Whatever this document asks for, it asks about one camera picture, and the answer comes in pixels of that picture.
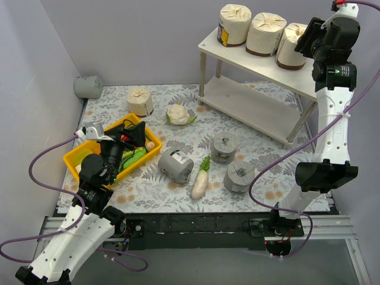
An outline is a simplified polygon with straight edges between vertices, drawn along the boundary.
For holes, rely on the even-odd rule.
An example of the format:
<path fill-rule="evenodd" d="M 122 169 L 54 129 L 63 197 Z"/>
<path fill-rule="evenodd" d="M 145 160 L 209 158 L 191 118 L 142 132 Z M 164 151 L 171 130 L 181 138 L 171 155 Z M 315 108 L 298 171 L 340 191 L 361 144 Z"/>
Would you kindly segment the cream roll with cartoon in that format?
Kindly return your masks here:
<path fill-rule="evenodd" d="M 290 23 L 283 31 L 276 54 L 276 63 L 280 68 L 299 70 L 306 64 L 306 58 L 295 47 L 307 28 L 306 24 Z"/>

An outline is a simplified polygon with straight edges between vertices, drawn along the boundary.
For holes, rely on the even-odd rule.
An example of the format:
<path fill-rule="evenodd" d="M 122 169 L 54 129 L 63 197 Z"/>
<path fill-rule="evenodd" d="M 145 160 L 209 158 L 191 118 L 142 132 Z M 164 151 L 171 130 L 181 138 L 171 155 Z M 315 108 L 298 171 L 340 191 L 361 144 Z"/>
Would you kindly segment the cream roll with label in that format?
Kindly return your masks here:
<path fill-rule="evenodd" d="M 280 40 L 287 21 L 273 13 L 261 12 L 251 21 L 246 40 L 246 51 L 258 56 L 273 56 L 280 44 Z"/>

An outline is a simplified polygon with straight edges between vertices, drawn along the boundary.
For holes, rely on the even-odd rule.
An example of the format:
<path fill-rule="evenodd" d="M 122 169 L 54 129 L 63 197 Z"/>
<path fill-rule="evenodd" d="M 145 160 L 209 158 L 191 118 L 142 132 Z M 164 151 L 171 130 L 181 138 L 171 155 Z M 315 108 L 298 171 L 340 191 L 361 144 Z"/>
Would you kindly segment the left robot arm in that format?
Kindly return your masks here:
<path fill-rule="evenodd" d="M 100 152 L 82 159 L 77 196 L 58 234 L 34 261 L 17 270 L 15 277 L 22 284 L 71 284 L 106 239 L 130 237 L 133 227 L 126 214 L 108 205 L 113 194 L 109 186 L 116 182 L 124 151 L 145 146 L 145 122 L 129 127 L 121 123 L 107 131 L 100 122 L 88 123 L 77 135 L 99 143 Z"/>

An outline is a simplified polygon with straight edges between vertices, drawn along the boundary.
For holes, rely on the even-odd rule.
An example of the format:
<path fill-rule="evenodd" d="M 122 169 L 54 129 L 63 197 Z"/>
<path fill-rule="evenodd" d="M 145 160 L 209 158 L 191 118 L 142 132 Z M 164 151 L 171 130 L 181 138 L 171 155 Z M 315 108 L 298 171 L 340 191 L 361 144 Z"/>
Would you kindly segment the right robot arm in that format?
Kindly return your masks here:
<path fill-rule="evenodd" d="M 316 149 L 312 161 L 296 167 L 296 184 L 271 210 L 269 230 L 282 236 L 300 227 L 300 214 L 315 199 L 357 177 L 347 146 L 349 114 L 344 112 L 354 95 L 357 68 L 348 58 L 359 36 L 360 25 L 351 18 L 337 17 L 325 24 L 313 18 L 298 40 L 295 51 L 313 59 L 319 117 Z"/>

